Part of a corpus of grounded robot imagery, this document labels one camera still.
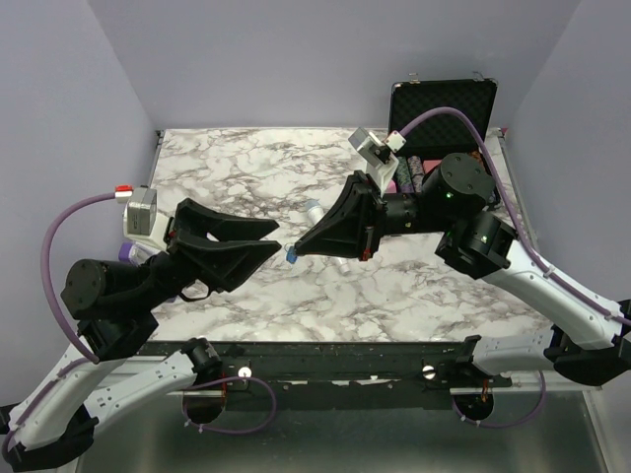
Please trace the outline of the blue key tag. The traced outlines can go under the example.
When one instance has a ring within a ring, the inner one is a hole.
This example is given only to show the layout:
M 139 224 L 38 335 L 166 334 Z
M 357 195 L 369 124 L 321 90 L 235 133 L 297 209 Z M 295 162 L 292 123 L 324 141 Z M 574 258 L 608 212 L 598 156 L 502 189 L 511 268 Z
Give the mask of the blue key tag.
M 286 261 L 290 264 L 295 264 L 298 259 L 296 249 L 294 246 L 289 246 L 286 250 Z

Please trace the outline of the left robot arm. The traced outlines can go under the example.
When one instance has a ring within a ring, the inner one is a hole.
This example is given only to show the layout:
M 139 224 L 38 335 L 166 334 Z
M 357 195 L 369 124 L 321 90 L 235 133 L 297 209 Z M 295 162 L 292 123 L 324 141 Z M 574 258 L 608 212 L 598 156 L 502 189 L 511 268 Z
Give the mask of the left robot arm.
M 157 329 L 156 307 L 198 282 L 209 293 L 242 285 L 278 251 L 270 238 L 276 227 L 271 219 L 219 213 L 191 199 L 165 216 L 152 190 L 134 191 L 125 199 L 124 234 L 154 253 L 138 265 L 82 259 L 71 267 L 54 302 L 77 321 L 79 342 L 28 398 L 2 408 L 3 459 L 16 472 L 55 469 L 152 398 L 209 387 L 225 392 L 232 378 L 203 338 L 115 385 L 104 386 L 104 380 Z

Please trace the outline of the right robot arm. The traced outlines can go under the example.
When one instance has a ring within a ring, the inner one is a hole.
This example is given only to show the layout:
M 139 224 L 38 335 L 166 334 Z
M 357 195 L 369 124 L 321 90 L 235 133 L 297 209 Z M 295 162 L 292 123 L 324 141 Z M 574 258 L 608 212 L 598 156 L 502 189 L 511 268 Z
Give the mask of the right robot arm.
M 453 364 L 464 385 L 502 372 L 556 371 L 601 386 L 628 372 L 630 315 L 624 305 L 585 289 L 573 295 L 576 282 L 537 263 L 517 229 L 486 211 L 495 186 L 464 154 L 444 158 L 418 193 L 381 193 L 356 171 L 332 208 L 295 243 L 295 253 L 367 261 L 382 237 L 439 233 L 435 253 L 448 266 L 508 292 L 551 321 L 532 334 L 466 338 L 468 346 Z

